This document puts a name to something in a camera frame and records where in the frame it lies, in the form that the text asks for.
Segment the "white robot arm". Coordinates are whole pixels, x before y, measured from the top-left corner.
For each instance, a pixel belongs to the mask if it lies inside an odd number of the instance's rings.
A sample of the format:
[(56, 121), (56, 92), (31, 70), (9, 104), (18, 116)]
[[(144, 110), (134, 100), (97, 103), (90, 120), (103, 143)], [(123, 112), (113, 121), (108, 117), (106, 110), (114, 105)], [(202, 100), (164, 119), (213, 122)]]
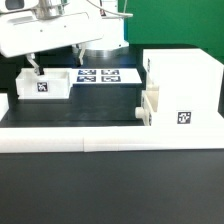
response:
[(81, 53), (126, 47), (118, 0), (0, 0), (0, 54), (24, 55), (38, 75), (37, 52), (65, 46)]

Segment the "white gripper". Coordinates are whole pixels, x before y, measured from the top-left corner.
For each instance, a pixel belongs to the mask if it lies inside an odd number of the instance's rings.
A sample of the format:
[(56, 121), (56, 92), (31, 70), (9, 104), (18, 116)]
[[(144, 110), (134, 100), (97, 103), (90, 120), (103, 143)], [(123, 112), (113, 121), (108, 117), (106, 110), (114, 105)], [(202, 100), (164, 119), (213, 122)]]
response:
[(87, 12), (64, 15), (50, 20), (38, 20), (31, 11), (0, 16), (0, 53), (5, 57), (26, 55), (34, 72), (44, 70), (35, 62), (36, 52), (79, 44), (77, 66), (83, 65), (86, 43), (103, 37), (100, 17)]

